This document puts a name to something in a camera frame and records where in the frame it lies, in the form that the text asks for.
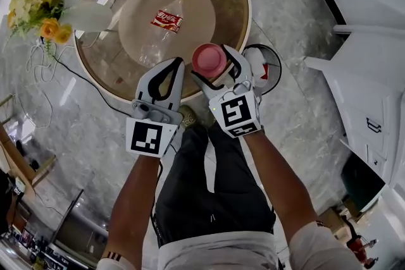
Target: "person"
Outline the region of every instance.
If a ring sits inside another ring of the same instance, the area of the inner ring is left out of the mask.
[[[153,223],[158,269],[278,268],[275,214],[249,169],[240,140],[217,122],[206,129],[182,106],[181,147],[160,191]],[[216,154],[214,192],[206,186],[208,138]],[[244,140],[279,216],[294,270],[360,270],[353,253],[317,222],[309,194],[264,131]],[[115,202],[98,270],[142,268],[142,246],[154,204],[159,159],[139,156]]]
[[[378,261],[378,258],[367,258],[366,248],[374,247],[377,240],[372,240],[366,245],[363,245],[361,235],[356,233],[354,226],[347,220],[346,215],[342,216],[342,220],[348,225],[351,234],[351,239],[346,243],[347,247],[353,251],[358,261],[360,261],[360,263],[362,263],[366,269],[371,269]]]
[[[0,235],[8,232],[13,224],[18,203],[18,195],[14,193],[11,177],[0,170]]]

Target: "white vase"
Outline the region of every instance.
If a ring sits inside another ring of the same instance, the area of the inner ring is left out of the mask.
[[[88,0],[64,0],[60,24],[69,23],[74,30],[102,32],[109,27],[113,12],[107,6]]]

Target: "wooden chair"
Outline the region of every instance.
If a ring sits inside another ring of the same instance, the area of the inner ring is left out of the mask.
[[[13,96],[9,95],[5,100],[0,102],[0,107],[6,104]],[[56,160],[56,156],[45,161],[35,172],[28,164],[21,153],[17,150],[13,141],[8,136],[3,125],[10,121],[7,118],[0,124],[0,158],[5,159],[13,176],[19,177],[25,184],[25,195],[30,199],[35,199],[35,186],[38,185],[49,173],[49,168]]]

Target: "drawer handle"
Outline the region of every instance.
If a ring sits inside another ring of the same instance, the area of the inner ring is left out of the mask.
[[[367,118],[367,127],[372,130],[374,133],[381,133],[381,125],[374,125],[373,122]]]

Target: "white shirt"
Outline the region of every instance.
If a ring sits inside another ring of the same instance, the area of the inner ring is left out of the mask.
[[[315,222],[301,228],[289,244],[292,270],[362,270],[348,248]],[[187,238],[162,246],[158,270],[277,270],[274,237],[264,232],[229,232]],[[97,270],[135,269],[123,257],[102,259]]]

